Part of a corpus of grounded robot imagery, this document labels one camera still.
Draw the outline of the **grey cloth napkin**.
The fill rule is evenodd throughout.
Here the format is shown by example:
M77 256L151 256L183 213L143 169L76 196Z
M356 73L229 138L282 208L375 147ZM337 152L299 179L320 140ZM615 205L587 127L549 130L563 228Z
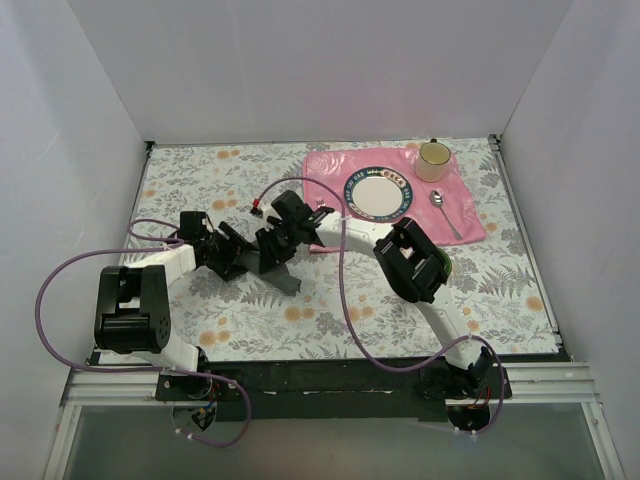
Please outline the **grey cloth napkin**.
M239 256L237 263L287 296L295 296L300 292L301 281L292 276L285 265L280 265L266 273L261 273L260 255L257 251L244 251Z

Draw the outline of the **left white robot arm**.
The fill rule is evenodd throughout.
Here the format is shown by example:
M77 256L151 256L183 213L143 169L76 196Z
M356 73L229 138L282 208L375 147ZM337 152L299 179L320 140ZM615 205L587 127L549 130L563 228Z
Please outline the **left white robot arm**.
M140 261L102 270L99 280L94 338L101 350L133 355L161 369L182 371L178 387L193 400L205 398L213 386L198 347L172 329L169 287L186 274L207 267L225 281L244 274L241 255L257 247L227 223L215 229L208 214L180 214L181 244L166 247Z

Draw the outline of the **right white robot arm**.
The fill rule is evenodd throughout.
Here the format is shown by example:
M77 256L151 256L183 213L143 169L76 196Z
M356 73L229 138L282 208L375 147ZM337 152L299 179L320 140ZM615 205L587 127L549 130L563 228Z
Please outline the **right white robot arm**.
M345 253L374 258L391 289L418 308L442 345L439 353L415 366L391 367L375 359L355 339L363 355L374 365L405 373L422 370L442 358L449 381L460 395L471 398L486 389L494 356L484 341L469 332L454 304L447 285L452 271L450 258L415 220L404 217L394 224L381 224L348 217L327 206L312 209L291 190L279 195L269 208L262 208L260 201L255 200L251 214L264 221L264 227L256 232L262 272L293 258L301 244L336 248L339 290L341 301L345 302Z

